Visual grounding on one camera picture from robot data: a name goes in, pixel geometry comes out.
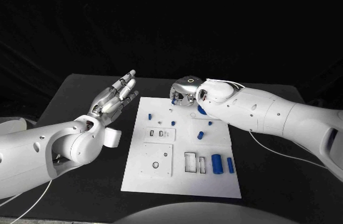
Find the blue cylinder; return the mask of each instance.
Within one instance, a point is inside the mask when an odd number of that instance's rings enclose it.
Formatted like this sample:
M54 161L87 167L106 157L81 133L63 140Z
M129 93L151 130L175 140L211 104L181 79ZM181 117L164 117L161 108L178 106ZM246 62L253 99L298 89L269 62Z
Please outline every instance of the blue cylinder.
M228 166L230 166L230 173L236 173L234 165L233 165L233 159L231 158L228 158Z
M202 137L204 137L204 132L201 131L201 132L200 132L200 135L198 135L198 139L201 140Z
M213 167L214 167L214 174L224 173L223 157L218 154L213 155Z
M207 115L207 111L202 109L202 106L201 106L201 105L198 105L198 111L200 111L204 115Z

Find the black backdrop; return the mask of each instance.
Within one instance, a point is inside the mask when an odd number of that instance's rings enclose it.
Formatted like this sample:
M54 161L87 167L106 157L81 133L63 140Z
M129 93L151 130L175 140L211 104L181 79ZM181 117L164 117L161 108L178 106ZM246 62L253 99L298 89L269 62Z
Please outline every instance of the black backdrop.
M2 97L45 107L71 73L342 87L342 0L0 0Z

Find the table surface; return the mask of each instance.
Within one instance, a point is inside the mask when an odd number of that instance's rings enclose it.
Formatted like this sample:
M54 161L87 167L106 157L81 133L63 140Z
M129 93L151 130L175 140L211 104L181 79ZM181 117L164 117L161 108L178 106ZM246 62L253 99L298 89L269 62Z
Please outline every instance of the table surface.
M91 102L120 77L73 74L50 103L38 126L77 119ZM140 96L168 98L177 80L138 78L140 95L110 125L123 131L119 148L103 147L96 161L53 181L51 188L27 218L110 223L148 208L179 202L221 202L269 211L300 223L342 223L343 183L332 173L308 162L283 157L263 148L250 133L230 126L243 199L156 193L122 192ZM303 102L287 85L249 84L290 101ZM257 134L276 151L319 162L293 142ZM19 217L38 200L48 184L18 197L0 215Z

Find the white cable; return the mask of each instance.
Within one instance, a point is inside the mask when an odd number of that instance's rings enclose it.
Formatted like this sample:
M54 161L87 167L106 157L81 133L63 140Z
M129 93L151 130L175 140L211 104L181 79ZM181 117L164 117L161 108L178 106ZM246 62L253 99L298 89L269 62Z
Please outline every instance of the white cable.
M289 155L282 154L280 152L277 152L277 151L272 150L269 147L266 147L262 143L260 143L260 145L262 145L264 148L267 148L272 152L277 153L279 155L286 156L286 157L293 158L293 159L298 159L298 160L302 160L302 161L306 161L306 162L312 163L313 165L318 165L319 167L326 168L325 166L319 165L318 163L315 163L315 162L312 162L312 161L309 161L309 160L305 160L305 159L302 159L302 158L298 158L298 157L293 157L293 156L289 156Z
M6 202L4 202L4 203L0 204L0 206L4 206L8 202L11 202L19 195L21 195L21 193L19 193L17 196L14 196Z
M51 187L51 184L53 184L53 180L51 180L51 182L50 182L50 184L48 184L48 187L47 187L47 189L45 189L45 192L44 192L42 196L40 197L38 201L35 202L35 204L32 205L32 207L30 208L30 210L24 213L24 215L22 215L11 224L14 224L14 223L25 216L25 214L34 209L34 207L37 206L40 200L41 200L42 197L45 196L45 193L47 193L47 191L48 191L48 189L50 189L50 187Z
M243 86L244 88L246 88L246 86L243 85L243 84L240 84L240 83L237 83L237 82L234 82L234 81L230 81L230 80L220 80L220 79L207 79L207 80L210 80L210 81L217 81L217 82L228 82L228 83L233 83L233 84L238 84L240 86Z

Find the robotic hand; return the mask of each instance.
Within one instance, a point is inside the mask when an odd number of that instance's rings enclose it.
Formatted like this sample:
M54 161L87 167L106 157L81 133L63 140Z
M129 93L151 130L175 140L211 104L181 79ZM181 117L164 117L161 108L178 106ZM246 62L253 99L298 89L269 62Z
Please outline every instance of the robotic hand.
M343 111L295 103L233 81L208 79L204 82L195 76L174 83L171 99L182 106L198 101L213 118L249 132L295 141L343 181Z
M90 112L61 124L0 136L0 199L47 183L66 172L90 164L103 145L117 147L122 131L106 128L139 95L130 94L136 71L94 99ZM63 156L54 162L53 151Z

